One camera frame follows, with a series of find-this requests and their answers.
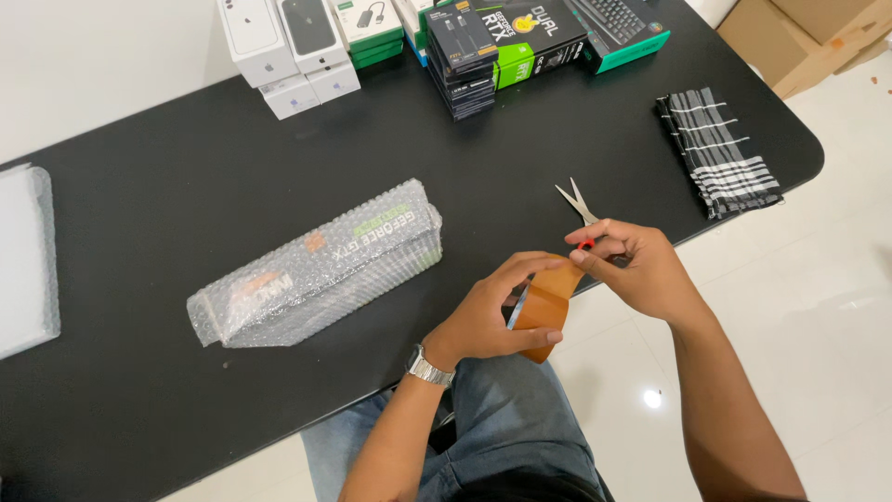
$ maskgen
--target hand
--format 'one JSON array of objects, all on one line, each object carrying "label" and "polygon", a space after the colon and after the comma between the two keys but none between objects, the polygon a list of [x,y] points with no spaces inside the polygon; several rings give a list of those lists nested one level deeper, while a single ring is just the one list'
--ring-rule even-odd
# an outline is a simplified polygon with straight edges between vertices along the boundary
[{"label": "hand", "polygon": [[425,359],[442,372],[454,372],[464,357],[507,356],[527,348],[545,347],[564,339],[554,328],[509,330],[501,306],[531,273],[566,265],[544,251],[515,253],[496,272],[479,280],[446,321],[428,334],[421,345]]},{"label": "hand", "polygon": [[[600,237],[594,248],[588,252],[576,249],[570,259],[607,284],[631,308],[679,327],[703,314],[712,315],[663,232],[605,219],[565,240],[578,244]],[[605,261],[611,255],[626,255],[632,261],[621,269]]]}]

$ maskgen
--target silver watch strap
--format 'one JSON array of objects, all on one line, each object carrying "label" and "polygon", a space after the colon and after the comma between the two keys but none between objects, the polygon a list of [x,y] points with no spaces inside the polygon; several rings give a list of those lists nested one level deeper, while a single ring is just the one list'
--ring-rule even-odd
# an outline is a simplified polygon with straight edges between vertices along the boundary
[{"label": "silver watch strap", "polygon": [[415,358],[415,362],[412,364],[412,367],[409,368],[407,373],[413,374],[421,380],[429,381],[437,385],[449,385],[452,382],[452,377],[455,376],[454,372],[442,372],[431,366],[431,364],[427,362],[424,354],[422,353],[418,354],[418,357]]}]

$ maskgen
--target keyboard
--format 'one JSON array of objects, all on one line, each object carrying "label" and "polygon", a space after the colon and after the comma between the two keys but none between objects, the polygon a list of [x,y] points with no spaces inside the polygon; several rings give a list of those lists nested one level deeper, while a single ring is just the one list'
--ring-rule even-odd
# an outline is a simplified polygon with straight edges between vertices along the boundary
[{"label": "keyboard", "polygon": [[574,4],[621,46],[645,27],[622,0],[574,0]]}]

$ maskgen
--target black and white striped cloth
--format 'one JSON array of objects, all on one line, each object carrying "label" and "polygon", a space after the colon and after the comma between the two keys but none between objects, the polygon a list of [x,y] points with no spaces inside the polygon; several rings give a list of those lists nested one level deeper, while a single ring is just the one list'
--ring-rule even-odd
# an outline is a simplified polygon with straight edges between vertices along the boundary
[{"label": "black and white striped cloth", "polygon": [[664,123],[706,201],[709,218],[775,205],[781,186],[756,155],[728,104],[710,88],[657,99]]}]

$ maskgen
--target packing tape roll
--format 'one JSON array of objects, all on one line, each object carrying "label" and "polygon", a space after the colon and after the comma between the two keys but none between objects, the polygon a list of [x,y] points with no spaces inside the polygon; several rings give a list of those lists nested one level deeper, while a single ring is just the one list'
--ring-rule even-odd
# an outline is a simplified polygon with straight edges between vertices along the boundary
[{"label": "packing tape roll", "polygon": [[[508,322],[512,330],[531,330],[541,327],[564,329],[566,313],[570,310],[570,297],[576,291],[579,280],[585,275],[573,262],[560,255],[566,265],[536,272],[529,286],[517,302]],[[554,345],[522,350],[521,355],[536,364],[548,359]]]}]

